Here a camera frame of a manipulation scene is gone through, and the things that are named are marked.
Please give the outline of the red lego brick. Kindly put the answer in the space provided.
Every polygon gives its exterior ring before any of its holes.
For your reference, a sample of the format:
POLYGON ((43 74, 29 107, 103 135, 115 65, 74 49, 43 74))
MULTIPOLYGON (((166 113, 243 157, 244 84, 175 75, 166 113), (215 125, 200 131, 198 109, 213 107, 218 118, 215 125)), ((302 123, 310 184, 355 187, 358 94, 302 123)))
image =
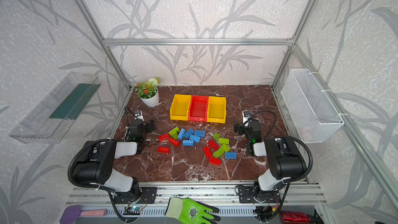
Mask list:
POLYGON ((213 165, 215 165, 215 166, 220 166, 220 165, 221 165, 221 160, 220 160, 220 159, 217 159, 217 158, 211 157, 211 158, 209 159, 209 163, 210 163, 210 164, 213 164, 213 165))
POLYGON ((212 157, 211 150, 210 150, 210 148, 209 148, 208 146, 205 146, 205 147, 203 148, 203 150, 204 150, 204 153, 205 153, 206 158, 211 158, 211 157, 212 157))
POLYGON ((180 145, 179 141, 177 141, 177 140, 175 140, 175 139, 173 139, 173 138, 170 138, 170 139, 169 139, 169 142, 170 142, 172 145, 174 145, 175 147, 179 147, 179 145, 180 145))
POLYGON ((168 142, 170 139, 170 134, 164 134, 164 135, 160 135, 159 137, 159 142, 168 142))
POLYGON ((158 152, 159 153, 170 153, 170 148, 169 147, 158 147, 158 152))
POLYGON ((208 146, 214 151, 219 149, 219 145, 216 142, 214 142, 213 140, 210 140, 208 142, 208 146))

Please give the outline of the yellow plastic bin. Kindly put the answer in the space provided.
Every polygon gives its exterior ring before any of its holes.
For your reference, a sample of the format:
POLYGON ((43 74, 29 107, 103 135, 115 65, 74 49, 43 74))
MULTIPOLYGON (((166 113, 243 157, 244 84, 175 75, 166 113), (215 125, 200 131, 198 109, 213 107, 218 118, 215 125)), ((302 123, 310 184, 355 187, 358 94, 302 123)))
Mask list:
POLYGON ((208 100, 207 122, 226 123, 227 98, 210 96, 208 100))
POLYGON ((188 121, 191 95, 175 94, 170 108, 170 119, 188 121))

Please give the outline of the right yellow plastic bin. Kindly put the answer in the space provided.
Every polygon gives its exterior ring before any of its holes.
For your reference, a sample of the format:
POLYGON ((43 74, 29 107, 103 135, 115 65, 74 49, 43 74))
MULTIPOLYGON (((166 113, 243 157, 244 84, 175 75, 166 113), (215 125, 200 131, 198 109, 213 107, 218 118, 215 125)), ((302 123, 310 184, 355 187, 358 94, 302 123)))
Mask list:
POLYGON ((227 98, 210 96, 208 100, 207 122, 226 123, 227 98))

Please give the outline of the red lego brick bottom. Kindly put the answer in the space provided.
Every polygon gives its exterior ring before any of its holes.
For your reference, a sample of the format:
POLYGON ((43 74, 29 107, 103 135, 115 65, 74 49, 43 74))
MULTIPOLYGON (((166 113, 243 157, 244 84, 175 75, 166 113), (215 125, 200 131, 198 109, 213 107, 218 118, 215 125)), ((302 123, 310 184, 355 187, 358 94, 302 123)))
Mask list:
POLYGON ((220 165, 221 165, 221 160, 220 160, 220 159, 217 159, 217 158, 211 157, 211 158, 209 159, 209 163, 210 163, 210 164, 213 164, 213 165, 215 165, 215 166, 220 166, 220 165))

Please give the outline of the left yellow plastic bin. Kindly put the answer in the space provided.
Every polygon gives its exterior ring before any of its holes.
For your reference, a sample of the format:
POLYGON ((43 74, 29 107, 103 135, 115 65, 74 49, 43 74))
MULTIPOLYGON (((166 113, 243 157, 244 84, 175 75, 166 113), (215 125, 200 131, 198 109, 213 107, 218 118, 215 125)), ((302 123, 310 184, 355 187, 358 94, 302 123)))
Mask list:
POLYGON ((175 94, 170 108, 170 119, 188 121, 191 95, 175 94))

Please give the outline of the blue lego brick lower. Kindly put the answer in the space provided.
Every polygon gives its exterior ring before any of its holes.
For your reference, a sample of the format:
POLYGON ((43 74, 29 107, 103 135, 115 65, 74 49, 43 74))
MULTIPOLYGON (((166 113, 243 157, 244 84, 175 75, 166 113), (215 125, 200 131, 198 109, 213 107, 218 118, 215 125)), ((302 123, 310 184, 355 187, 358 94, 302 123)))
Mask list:
POLYGON ((183 144, 183 146, 194 146, 194 141, 192 141, 192 140, 183 140, 182 144, 183 144))

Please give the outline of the blue lego brick leftmost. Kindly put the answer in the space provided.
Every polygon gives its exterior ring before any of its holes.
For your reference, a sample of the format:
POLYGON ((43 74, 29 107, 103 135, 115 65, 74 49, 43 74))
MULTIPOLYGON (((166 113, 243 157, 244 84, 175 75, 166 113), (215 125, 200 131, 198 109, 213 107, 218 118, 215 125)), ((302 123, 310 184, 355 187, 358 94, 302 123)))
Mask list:
POLYGON ((184 139, 184 134, 185 134, 185 129, 181 128, 179 134, 178 134, 178 140, 183 140, 184 139))

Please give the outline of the red metallic tool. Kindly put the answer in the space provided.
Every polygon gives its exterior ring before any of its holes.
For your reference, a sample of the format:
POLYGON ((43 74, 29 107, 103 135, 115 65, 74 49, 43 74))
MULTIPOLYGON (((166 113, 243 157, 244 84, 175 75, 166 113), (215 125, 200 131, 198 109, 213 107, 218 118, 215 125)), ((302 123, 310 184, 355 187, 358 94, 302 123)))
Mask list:
POLYGON ((301 212, 279 212, 279 219, 282 224, 324 224, 321 217, 314 212, 314 215, 308 215, 301 212))

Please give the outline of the blue lego brick centre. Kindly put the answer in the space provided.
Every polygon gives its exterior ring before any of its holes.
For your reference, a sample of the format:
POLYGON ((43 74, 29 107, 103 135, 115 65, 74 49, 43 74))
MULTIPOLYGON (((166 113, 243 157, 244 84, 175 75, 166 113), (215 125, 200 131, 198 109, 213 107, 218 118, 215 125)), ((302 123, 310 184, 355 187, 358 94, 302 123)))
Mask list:
POLYGON ((189 140, 195 142, 195 143, 200 143, 201 141, 201 137, 200 136, 196 136, 196 135, 191 135, 189 140))

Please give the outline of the blue lego brick upper right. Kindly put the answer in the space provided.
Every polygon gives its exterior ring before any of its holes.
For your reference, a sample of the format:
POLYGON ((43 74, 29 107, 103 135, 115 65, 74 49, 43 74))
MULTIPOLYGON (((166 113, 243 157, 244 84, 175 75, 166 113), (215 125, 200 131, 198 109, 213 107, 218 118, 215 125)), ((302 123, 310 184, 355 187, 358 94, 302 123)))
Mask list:
POLYGON ((204 138, 205 137, 205 131, 195 131, 194 135, 204 138))

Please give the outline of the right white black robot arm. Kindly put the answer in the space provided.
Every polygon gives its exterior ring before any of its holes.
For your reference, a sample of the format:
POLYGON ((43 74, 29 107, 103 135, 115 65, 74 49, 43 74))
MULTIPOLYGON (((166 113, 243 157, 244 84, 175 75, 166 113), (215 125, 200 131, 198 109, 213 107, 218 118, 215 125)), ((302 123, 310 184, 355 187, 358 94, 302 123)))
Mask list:
POLYGON ((289 183, 302 180, 312 170, 314 161, 310 149, 292 136, 261 137, 259 121, 234 125, 234 132, 247 139, 246 148, 253 156, 267 158, 268 169, 252 186, 238 185, 240 203, 280 203, 279 191, 289 183))

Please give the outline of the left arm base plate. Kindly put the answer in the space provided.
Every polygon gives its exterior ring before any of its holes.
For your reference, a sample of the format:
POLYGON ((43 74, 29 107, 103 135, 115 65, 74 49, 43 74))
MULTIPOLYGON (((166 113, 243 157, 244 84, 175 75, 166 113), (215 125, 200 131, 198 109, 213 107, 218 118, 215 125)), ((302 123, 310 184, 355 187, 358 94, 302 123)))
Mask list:
POLYGON ((115 204, 154 204, 157 195, 157 187, 141 187, 138 193, 117 193, 114 196, 115 204))

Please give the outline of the green work glove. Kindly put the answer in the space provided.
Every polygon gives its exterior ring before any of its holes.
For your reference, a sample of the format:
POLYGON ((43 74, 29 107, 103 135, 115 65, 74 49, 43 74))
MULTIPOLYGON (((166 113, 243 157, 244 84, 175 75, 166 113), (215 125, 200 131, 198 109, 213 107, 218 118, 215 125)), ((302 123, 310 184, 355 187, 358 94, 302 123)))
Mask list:
POLYGON ((213 213, 219 212, 216 207, 190 198, 172 197, 169 199, 165 216, 176 219, 182 224, 217 224, 221 221, 221 217, 213 213))

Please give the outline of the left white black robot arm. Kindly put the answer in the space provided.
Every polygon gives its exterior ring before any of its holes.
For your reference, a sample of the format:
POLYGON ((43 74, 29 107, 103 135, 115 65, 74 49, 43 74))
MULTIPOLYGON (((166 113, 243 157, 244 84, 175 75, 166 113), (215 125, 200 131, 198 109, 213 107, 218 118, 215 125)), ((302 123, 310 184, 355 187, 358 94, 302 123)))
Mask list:
POLYGON ((69 181, 77 187, 106 191, 113 204, 153 204, 157 188, 141 188, 137 178, 115 170, 114 161, 141 154, 147 134, 155 129, 154 120, 135 119, 124 140, 87 141, 68 167, 69 181))

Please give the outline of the clear acrylic wall shelf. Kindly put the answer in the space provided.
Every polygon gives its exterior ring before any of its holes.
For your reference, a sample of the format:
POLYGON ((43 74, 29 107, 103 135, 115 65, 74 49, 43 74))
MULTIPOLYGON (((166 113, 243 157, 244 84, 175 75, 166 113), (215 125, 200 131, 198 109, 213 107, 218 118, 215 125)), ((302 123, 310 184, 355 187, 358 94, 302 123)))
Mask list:
POLYGON ((95 75, 70 72, 9 134, 25 144, 58 144, 95 95, 95 75))

